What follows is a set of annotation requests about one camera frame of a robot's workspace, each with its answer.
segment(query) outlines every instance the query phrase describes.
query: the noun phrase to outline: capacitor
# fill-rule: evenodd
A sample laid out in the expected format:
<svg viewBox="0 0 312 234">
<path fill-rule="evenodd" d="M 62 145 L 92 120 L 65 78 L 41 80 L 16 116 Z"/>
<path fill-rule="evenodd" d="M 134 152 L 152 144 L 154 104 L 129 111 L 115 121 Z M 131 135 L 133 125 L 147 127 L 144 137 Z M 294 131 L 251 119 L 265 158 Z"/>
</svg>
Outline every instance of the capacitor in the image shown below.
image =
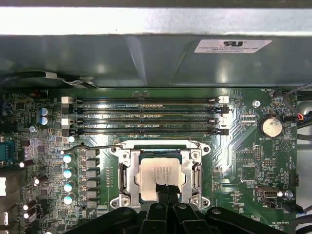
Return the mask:
<svg viewBox="0 0 312 234">
<path fill-rule="evenodd" d="M 55 228 L 49 228 L 45 234 L 56 234 L 57 230 Z"/>
<path fill-rule="evenodd" d="M 48 176 L 47 175 L 42 175 L 42 176 L 34 179 L 34 184 L 39 185 L 39 184 L 41 184 L 41 183 L 43 183 L 43 182 L 45 182 L 47 180 L 48 180 Z"/>
<path fill-rule="evenodd" d="M 74 193 L 69 193 L 66 197 L 64 197 L 64 203 L 66 205 L 72 204 L 73 200 L 76 199 L 76 194 Z"/>
<path fill-rule="evenodd" d="M 23 162 L 20 162 L 19 167 L 25 168 L 25 167 L 32 166 L 33 164 L 34 164 L 34 161 L 32 159 L 29 159 L 29 160 L 25 160 Z"/>
<path fill-rule="evenodd" d="M 42 115 L 42 116 L 49 116 L 50 114 L 52 114 L 52 111 L 51 111 L 50 108 L 42 107 L 42 108 L 39 110 L 39 113 L 40 113 L 40 115 Z"/>
<path fill-rule="evenodd" d="M 70 167 L 64 171 L 63 175 L 66 179 L 68 179 L 72 177 L 75 173 L 76 173 L 75 169 Z"/>
<path fill-rule="evenodd" d="M 75 160 L 75 155 L 73 153 L 68 153 L 68 154 L 64 155 L 64 157 L 63 157 L 63 161 L 65 163 L 70 163 L 73 160 Z"/>
<path fill-rule="evenodd" d="M 39 119 L 39 123 L 41 125 L 51 125 L 52 124 L 52 119 L 48 116 L 43 116 Z"/>
<path fill-rule="evenodd" d="M 70 136 L 68 137 L 68 142 L 69 143 L 74 143 L 78 140 L 78 137 L 77 136 Z"/>
<path fill-rule="evenodd" d="M 37 204 L 37 201 L 36 200 L 31 200 L 29 202 L 27 202 L 24 206 L 23 206 L 23 209 L 25 211 L 31 209 L 32 207 L 34 207 L 35 205 Z"/>
<path fill-rule="evenodd" d="M 67 182 L 67 184 L 64 185 L 64 191 L 69 193 L 75 187 L 76 187 L 76 183 L 73 180 L 70 180 Z"/>
<path fill-rule="evenodd" d="M 28 219 L 29 217 L 33 216 L 35 213 L 36 213 L 36 208 L 33 207 L 24 214 L 24 218 Z"/>
</svg>

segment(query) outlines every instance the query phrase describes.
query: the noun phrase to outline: cable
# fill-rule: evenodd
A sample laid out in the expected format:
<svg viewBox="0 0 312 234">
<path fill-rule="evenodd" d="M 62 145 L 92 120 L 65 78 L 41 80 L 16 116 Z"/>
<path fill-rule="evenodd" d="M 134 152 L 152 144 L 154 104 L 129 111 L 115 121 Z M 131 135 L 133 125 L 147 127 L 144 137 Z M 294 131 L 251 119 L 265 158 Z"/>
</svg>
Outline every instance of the cable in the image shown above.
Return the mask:
<svg viewBox="0 0 312 234">
<path fill-rule="evenodd" d="M 297 125 L 297 129 L 300 129 L 300 128 L 304 128 L 304 127 L 307 127 L 307 126 L 310 126 L 312 124 L 312 119 L 304 122 L 304 123 L 299 123 Z"/>
<path fill-rule="evenodd" d="M 306 234 L 312 232 L 312 225 L 305 226 L 296 231 L 296 234 Z"/>
<path fill-rule="evenodd" d="M 21 79 L 27 79 L 27 78 L 47 78 L 47 79 L 59 79 L 62 80 L 64 83 L 69 85 L 78 85 L 85 88 L 98 88 L 94 85 L 91 85 L 89 83 L 86 83 L 83 80 L 80 80 L 79 76 L 72 76 L 72 75 L 64 75 L 64 74 L 58 74 L 53 72 L 17 72 L 7 75 L 0 76 L 0 90 L 2 90 L 4 84 L 12 81 L 18 81 Z"/>
<path fill-rule="evenodd" d="M 298 139 L 298 140 L 312 141 L 312 136 L 310 136 L 310 135 L 297 134 L 297 139 Z"/>
<path fill-rule="evenodd" d="M 312 211 L 312 206 L 308 206 L 307 208 L 303 209 L 303 213 L 307 213 L 309 211 Z"/>
<path fill-rule="evenodd" d="M 300 121 L 303 121 L 304 120 L 304 116 L 300 113 L 297 114 L 298 118 Z"/>
<path fill-rule="evenodd" d="M 304 216 L 295 218 L 289 224 L 289 233 L 290 234 L 297 234 L 296 233 L 296 227 L 299 224 L 305 224 L 305 223 L 311 223 L 311 222 L 312 222 L 312 214 L 308 214 L 308 215 L 304 215 Z"/>
<path fill-rule="evenodd" d="M 294 94 L 300 90 L 307 89 L 311 86 L 312 86 L 312 83 L 305 84 L 305 85 L 299 86 L 293 90 L 290 90 L 288 93 L 286 93 L 285 96 L 283 97 L 283 102 L 285 103 L 285 106 L 287 106 L 288 109 L 290 109 L 292 112 L 294 112 L 297 115 L 298 111 L 289 103 L 288 98 L 290 97 L 290 95 L 292 95 L 292 94 Z"/>
</svg>

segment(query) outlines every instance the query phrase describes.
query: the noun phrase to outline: black cable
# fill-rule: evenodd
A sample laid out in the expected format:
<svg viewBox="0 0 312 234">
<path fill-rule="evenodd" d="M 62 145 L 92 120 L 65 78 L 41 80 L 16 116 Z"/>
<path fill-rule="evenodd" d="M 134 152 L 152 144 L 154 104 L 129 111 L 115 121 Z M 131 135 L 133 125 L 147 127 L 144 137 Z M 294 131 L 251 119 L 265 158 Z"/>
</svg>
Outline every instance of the black cable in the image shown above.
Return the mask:
<svg viewBox="0 0 312 234">
<path fill-rule="evenodd" d="M 312 86 L 312 83 L 305 84 L 305 85 L 299 86 L 299 87 L 297 87 L 297 88 L 295 88 L 293 90 L 290 90 L 288 93 L 286 93 L 285 96 L 283 97 L 283 102 L 285 103 L 285 106 L 287 106 L 288 109 L 290 109 L 292 112 L 294 112 L 297 115 L 299 112 L 293 107 L 293 105 L 291 105 L 289 103 L 288 98 L 292 94 L 294 94 L 294 93 L 296 93 L 296 92 L 298 92 L 300 90 L 307 89 L 307 88 L 309 88 L 311 86 Z"/>
<path fill-rule="evenodd" d="M 312 141 L 312 136 L 310 136 L 310 135 L 297 134 L 297 139 L 298 139 L 298 140 Z"/>
<path fill-rule="evenodd" d="M 304 122 L 304 123 L 299 123 L 299 124 L 297 124 L 297 129 L 310 126 L 311 124 L 312 124 L 312 119 L 311 119 L 311 120 L 308 120 L 308 121 L 306 121 L 306 122 Z"/>
<path fill-rule="evenodd" d="M 303 213 L 307 213 L 309 211 L 312 211 L 312 206 L 308 206 L 307 208 L 303 209 Z"/>
<path fill-rule="evenodd" d="M 312 225 L 305 226 L 296 231 L 296 234 L 306 234 L 312 232 Z"/>
<path fill-rule="evenodd" d="M 289 234 L 297 234 L 296 227 L 299 224 L 312 223 L 312 214 L 304 215 L 298 218 L 295 218 L 289 224 Z"/>
</svg>

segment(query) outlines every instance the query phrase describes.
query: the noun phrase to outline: integrated circuit chip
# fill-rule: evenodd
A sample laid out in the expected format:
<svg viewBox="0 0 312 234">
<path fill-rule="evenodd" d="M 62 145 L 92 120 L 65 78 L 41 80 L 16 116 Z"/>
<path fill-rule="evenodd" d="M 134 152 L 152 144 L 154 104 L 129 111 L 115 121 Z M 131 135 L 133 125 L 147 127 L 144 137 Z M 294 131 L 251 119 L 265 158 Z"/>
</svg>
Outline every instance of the integrated circuit chip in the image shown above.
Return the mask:
<svg viewBox="0 0 312 234">
<path fill-rule="evenodd" d="M 56 173 L 60 173 L 60 166 L 55 166 L 53 168 L 53 171 L 56 172 Z"/>
<path fill-rule="evenodd" d="M 256 167 L 243 167 L 241 173 L 241 179 L 246 181 L 256 180 Z"/>
<path fill-rule="evenodd" d="M 59 211 L 59 216 L 60 217 L 67 217 L 67 210 L 60 210 Z"/>
<path fill-rule="evenodd" d="M 144 158 L 140 164 L 140 173 L 136 176 L 140 185 L 141 198 L 156 201 L 156 184 L 176 185 L 181 190 L 184 174 L 178 158 L 154 157 Z"/>
<path fill-rule="evenodd" d="M 38 152 L 38 153 L 44 153 L 44 152 L 45 152 L 45 147 L 44 147 L 43 145 L 39 145 L 39 146 L 37 147 L 37 152 Z"/>
</svg>

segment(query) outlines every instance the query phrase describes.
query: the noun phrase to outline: green circuit board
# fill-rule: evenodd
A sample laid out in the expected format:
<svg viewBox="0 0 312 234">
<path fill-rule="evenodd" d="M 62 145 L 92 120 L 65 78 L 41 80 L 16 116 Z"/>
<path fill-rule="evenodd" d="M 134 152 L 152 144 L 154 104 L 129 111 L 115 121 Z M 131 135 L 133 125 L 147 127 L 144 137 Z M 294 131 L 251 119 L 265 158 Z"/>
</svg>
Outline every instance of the green circuit board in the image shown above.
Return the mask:
<svg viewBox="0 0 312 234">
<path fill-rule="evenodd" d="M 287 232 L 295 214 L 282 204 L 294 203 L 296 198 L 296 185 L 290 181 L 290 174 L 296 173 L 297 128 L 295 123 L 283 121 L 284 116 L 292 114 L 282 96 L 274 94 L 276 91 L 268 88 L 108 88 L 22 90 L 2 95 L 2 102 L 12 105 L 12 114 L 2 117 L 2 123 L 17 121 L 14 134 L 3 134 L 15 141 L 15 162 L 30 158 L 35 162 L 27 168 L 28 184 L 21 191 L 20 216 L 25 202 L 46 199 L 47 214 L 35 220 L 38 233 L 49 227 L 64 233 L 83 219 L 96 218 L 111 210 L 109 202 L 118 196 L 118 158 L 109 149 L 89 152 L 78 149 L 76 159 L 65 164 L 63 150 L 76 145 L 114 145 L 130 139 L 192 139 L 211 147 L 211 152 L 202 158 L 202 194 L 211 200 L 212 206 L 224 207 Z M 228 134 L 222 136 L 211 133 L 211 129 L 222 128 L 207 121 L 219 118 L 220 114 L 207 109 L 211 111 L 224 105 L 189 103 L 219 96 L 229 97 L 227 124 L 222 127 Z M 64 112 L 62 97 L 84 100 L 83 104 L 75 103 L 74 108 L 87 111 Z M 117 99 L 118 104 L 107 103 L 111 99 Z M 144 104 L 129 104 L 128 99 Z M 146 104 L 145 99 L 159 101 Z M 259 106 L 255 106 L 255 101 L 259 101 Z M 292 96 L 291 102 L 296 106 L 296 96 Z M 41 108 L 50 110 L 48 125 L 40 124 Z M 259 122 L 268 115 L 281 121 L 282 131 L 276 137 L 265 136 L 259 129 Z M 79 132 L 74 143 L 70 143 L 64 133 L 61 125 L 64 118 L 83 120 L 82 125 L 74 124 Z M 103 122 L 107 118 L 114 122 Z M 36 127 L 35 132 L 29 131 L 31 126 Z M 29 140 L 28 147 L 23 147 L 23 140 Z M 99 158 L 97 208 L 87 206 L 86 159 L 89 156 Z M 63 202 L 67 194 L 63 187 L 68 179 L 63 172 L 69 167 L 77 172 L 71 178 L 77 184 L 72 190 L 77 198 L 67 205 Z M 37 174 L 48 175 L 48 181 L 34 186 L 33 178 Z M 292 191 L 293 197 L 278 197 L 275 206 L 269 207 L 257 191 L 258 185 Z M 28 225 L 29 221 L 21 218 L 20 233 Z"/>
</svg>

